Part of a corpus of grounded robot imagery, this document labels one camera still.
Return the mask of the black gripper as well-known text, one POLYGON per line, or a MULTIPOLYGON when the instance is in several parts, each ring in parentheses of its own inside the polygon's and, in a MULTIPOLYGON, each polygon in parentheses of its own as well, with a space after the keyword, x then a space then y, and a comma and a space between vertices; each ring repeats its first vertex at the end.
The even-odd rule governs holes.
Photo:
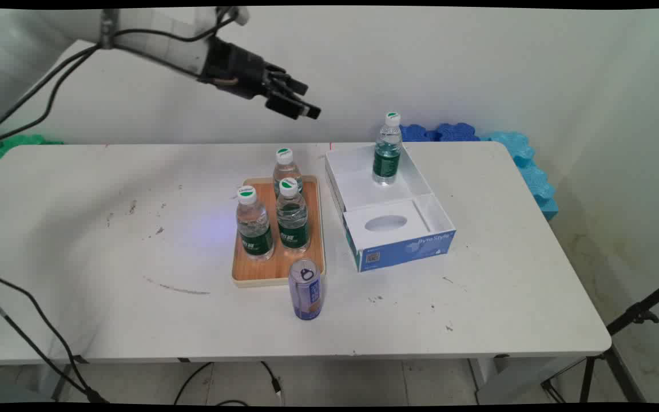
POLYGON ((198 73, 198 82, 211 84, 247 100, 256 96, 267 97, 267 109, 290 119, 319 118, 321 109, 316 105, 275 93, 271 81, 299 96, 305 96, 308 91, 305 83, 294 79, 285 69, 268 64, 263 57, 219 37, 209 37, 207 45, 207 57, 198 73))

